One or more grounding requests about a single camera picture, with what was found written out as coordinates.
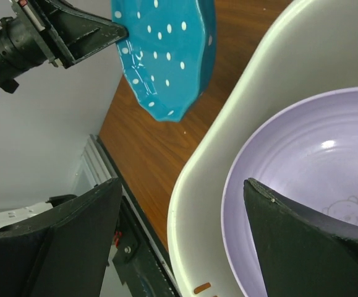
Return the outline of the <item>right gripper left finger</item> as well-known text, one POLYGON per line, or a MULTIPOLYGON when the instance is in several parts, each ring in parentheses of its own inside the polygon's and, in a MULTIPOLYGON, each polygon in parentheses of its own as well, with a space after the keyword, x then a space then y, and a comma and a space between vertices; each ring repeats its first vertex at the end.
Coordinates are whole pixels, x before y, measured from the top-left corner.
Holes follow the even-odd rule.
POLYGON ((121 199, 110 179, 0 229, 0 296, 99 296, 121 199))

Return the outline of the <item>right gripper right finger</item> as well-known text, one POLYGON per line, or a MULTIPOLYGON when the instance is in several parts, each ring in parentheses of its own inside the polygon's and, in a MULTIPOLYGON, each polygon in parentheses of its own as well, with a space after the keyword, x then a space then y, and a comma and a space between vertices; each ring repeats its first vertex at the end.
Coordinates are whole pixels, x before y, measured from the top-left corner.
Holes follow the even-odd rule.
POLYGON ((358 226, 253 178, 244 204, 268 296, 358 296, 358 226))

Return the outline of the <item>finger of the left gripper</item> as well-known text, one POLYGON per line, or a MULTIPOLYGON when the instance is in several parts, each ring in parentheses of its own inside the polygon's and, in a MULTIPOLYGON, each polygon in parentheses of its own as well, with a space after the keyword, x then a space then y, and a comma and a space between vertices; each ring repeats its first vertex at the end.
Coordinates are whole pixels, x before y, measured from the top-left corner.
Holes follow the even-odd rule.
POLYGON ((65 68, 129 36, 125 26, 67 1, 33 1, 46 28, 41 37, 65 68))

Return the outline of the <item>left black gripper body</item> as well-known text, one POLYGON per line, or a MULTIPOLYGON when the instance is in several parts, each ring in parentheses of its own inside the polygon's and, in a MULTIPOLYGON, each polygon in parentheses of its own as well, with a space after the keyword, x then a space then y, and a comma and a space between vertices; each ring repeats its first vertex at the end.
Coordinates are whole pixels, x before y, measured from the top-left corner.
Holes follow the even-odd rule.
POLYGON ((14 93, 18 76, 45 61, 70 67, 69 58, 58 53, 59 42, 43 33, 51 30, 54 13, 68 13, 67 1, 15 1, 16 16, 0 19, 0 88, 14 93))

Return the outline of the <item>blue dotted scalloped plate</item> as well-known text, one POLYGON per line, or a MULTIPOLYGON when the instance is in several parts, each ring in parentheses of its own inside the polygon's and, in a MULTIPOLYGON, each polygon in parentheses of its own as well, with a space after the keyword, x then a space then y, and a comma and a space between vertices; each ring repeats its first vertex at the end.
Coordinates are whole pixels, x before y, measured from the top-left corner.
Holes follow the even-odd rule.
POLYGON ((207 89, 216 57, 214 1, 111 1, 129 36, 116 43, 138 104, 178 123, 207 89))

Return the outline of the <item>lavender plate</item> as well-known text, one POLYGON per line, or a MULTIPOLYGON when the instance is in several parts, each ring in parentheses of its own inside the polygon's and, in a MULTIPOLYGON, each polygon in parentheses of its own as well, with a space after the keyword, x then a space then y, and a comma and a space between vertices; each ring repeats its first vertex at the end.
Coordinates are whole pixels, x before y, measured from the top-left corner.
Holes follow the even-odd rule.
POLYGON ((358 87, 280 111, 252 134, 229 170, 221 203, 229 265, 245 296, 268 296, 244 204, 249 178, 358 226, 358 87))

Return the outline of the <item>white plastic bin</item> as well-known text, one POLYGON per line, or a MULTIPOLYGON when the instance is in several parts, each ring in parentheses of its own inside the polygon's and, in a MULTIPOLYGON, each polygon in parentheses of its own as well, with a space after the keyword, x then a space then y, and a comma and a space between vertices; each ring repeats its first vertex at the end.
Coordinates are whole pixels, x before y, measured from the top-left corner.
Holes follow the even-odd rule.
POLYGON ((241 296, 221 234, 221 199, 240 148, 268 118, 307 97, 358 87, 358 1, 293 1, 264 34, 183 167, 168 210, 182 296, 241 296))

